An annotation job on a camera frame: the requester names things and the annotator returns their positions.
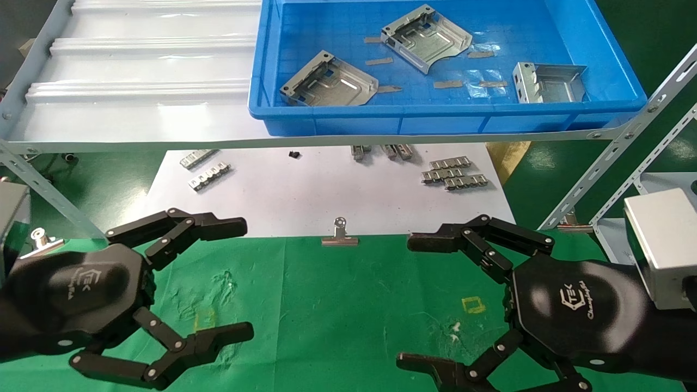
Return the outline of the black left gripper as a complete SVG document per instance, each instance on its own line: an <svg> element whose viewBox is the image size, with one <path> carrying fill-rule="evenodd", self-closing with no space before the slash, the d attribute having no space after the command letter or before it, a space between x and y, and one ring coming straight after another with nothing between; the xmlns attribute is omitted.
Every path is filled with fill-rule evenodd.
<svg viewBox="0 0 697 392"><path fill-rule="evenodd" d="M112 245L102 250L18 261L2 286L2 362L87 347L70 359L84 377L165 390L189 368L214 362L222 348L252 340L254 328L232 323L181 337L147 309L155 301L152 270L199 240L246 234L244 218L171 208L107 230ZM146 260L132 249L150 241ZM103 356L103 348L117 347L139 326L165 348L162 357L147 364Z"/></svg>

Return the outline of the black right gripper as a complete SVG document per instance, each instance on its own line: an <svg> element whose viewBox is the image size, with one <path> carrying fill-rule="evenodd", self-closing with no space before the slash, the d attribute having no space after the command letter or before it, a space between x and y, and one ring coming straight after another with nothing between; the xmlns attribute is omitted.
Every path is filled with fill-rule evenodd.
<svg viewBox="0 0 697 392"><path fill-rule="evenodd" d="M559 378L525 391L593 391L573 365L609 373L664 372L662 343L650 327L657 309L638 271L596 260L556 260L548 256L554 244L544 234L488 215L409 234L408 250L461 252L496 283L510 283L514 328L470 365L400 353L396 366L431 376L438 391L497 391L488 377L520 346ZM532 258L513 268L494 245Z"/></svg>

